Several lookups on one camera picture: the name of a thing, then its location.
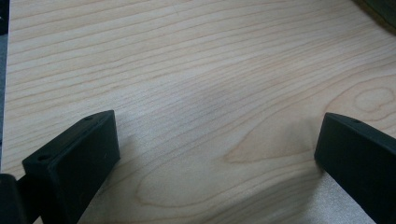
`black plastic part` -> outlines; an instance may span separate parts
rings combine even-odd
[[[39,216],[46,224],[77,223],[119,159],[114,111],[80,120],[23,160],[26,176],[18,186],[15,178],[2,185],[2,197],[12,193],[6,203],[25,222],[8,222],[15,216],[3,213],[1,198],[0,223],[33,223]]]
[[[0,199],[0,223],[29,223],[14,176],[0,175]]]
[[[373,221],[396,223],[396,139],[327,113],[315,159]]]

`wood grain pattern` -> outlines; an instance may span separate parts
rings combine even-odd
[[[351,1],[15,0],[10,16],[4,172],[116,111],[121,161],[81,223],[313,223],[323,114],[396,136],[396,38]]]

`wooden table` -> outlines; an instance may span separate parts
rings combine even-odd
[[[353,1],[15,0],[10,16],[3,172],[116,111],[121,160],[82,223],[317,223],[323,114],[396,137],[396,37]]]

